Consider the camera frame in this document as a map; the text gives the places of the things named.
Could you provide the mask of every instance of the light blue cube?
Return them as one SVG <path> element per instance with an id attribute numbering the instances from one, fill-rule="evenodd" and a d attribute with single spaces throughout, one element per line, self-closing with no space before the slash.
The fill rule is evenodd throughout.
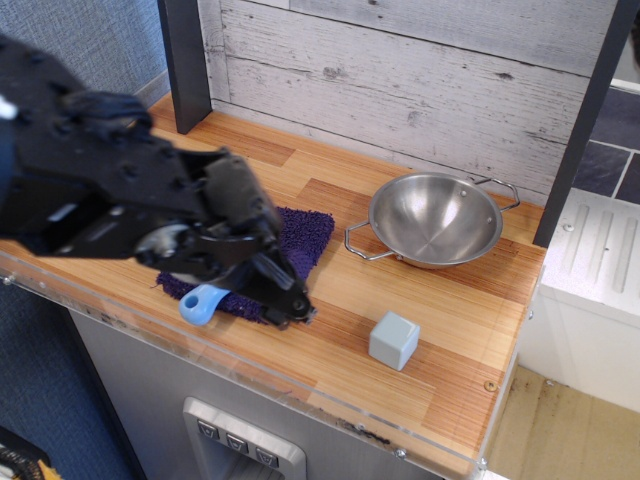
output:
<path id="1" fill-rule="evenodd" d="M 415 352 L 420 326 L 393 312 L 387 312 L 369 336 L 369 355 L 398 371 Z"/>

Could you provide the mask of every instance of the pot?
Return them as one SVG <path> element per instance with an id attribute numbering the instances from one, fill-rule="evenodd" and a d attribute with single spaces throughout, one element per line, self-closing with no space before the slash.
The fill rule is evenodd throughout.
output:
<path id="1" fill-rule="evenodd" d="M 499 208 L 478 187 L 487 182 L 510 188 L 514 203 Z M 365 260 L 395 255 L 420 268 L 452 267 L 491 250 L 502 234 L 502 212 L 518 205 L 516 188 L 495 178 L 471 182 L 442 173 L 412 173 L 375 193 L 369 220 L 346 229 L 345 246 Z M 350 233 L 368 224 L 388 252 L 367 255 L 351 246 Z"/>

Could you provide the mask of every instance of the white wooden wall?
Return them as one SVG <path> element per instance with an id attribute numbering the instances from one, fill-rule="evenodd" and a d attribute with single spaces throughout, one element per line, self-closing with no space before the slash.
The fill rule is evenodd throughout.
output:
<path id="1" fill-rule="evenodd" d="M 617 0 L 199 0 L 213 108 L 544 205 Z"/>

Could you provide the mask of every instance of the purple towel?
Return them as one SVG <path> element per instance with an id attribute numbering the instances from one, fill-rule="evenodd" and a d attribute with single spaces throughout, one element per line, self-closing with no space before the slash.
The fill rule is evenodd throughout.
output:
<path id="1" fill-rule="evenodd" d="M 282 253 L 291 262 L 298 276 L 306 280 L 331 239 L 335 228 L 333 217 L 327 213 L 281 207 L 278 207 L 278 212 L 283 220 L 280 233 Z M 197 286 L 178 280 L 168 272 L 160 272 L 157 282 L 162 285 L 165 293 L 177 300 Z M 235 293 L 224 297 L 218 305 L 218 310 L 248 320 L 262 321 L 260 304 Z"/>

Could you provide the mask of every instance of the button panel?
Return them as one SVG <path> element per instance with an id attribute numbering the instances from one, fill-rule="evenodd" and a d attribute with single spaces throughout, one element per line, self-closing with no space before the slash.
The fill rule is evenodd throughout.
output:
<path id="1" fill-rule="evenodd" d="M 192 397 L 183 414 L 202 478 L 217 478 L 221 464 L 235 468 L 244 461 L 238 457 L 248 457 L 254 470 L 272 470 L 269 478 L 307 480 L 306 456 L 288 440 Z"/>

